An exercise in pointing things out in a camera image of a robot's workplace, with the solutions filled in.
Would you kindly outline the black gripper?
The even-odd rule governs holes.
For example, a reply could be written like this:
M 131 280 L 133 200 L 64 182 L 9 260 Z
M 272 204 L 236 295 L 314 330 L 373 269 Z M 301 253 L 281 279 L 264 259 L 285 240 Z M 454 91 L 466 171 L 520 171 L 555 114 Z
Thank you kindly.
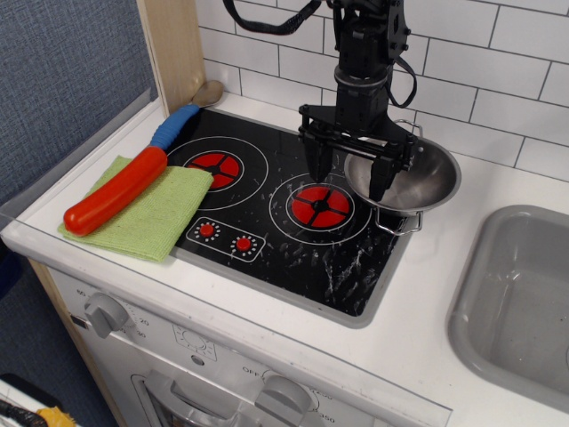
M 299 140 L 310 177 L 323 181 L 332 170 L 333 150 L 374 159 L 369 198 L 381 201 L 401 169 L 413 165 L 418 138 L 389 118 L 392 76 L 358 79 L 336 77 L 333 106 L 304 104 Z

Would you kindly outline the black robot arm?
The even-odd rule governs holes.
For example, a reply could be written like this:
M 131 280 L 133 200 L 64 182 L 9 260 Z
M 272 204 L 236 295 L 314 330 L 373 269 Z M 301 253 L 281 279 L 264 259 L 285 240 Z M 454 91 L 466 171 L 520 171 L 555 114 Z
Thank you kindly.
M 401 1 L 332 1 L 339 62 L 333 106 L 303 105 L 299 139 L 310 177 L 323 181 L 336 149 L 371 160 L 369 197 L 381 201 L 396 175 L 413 164 L 417 137 L 393 122 L 388 106 L 396 65 L 411 72 L 401 57 L 411 30 Z

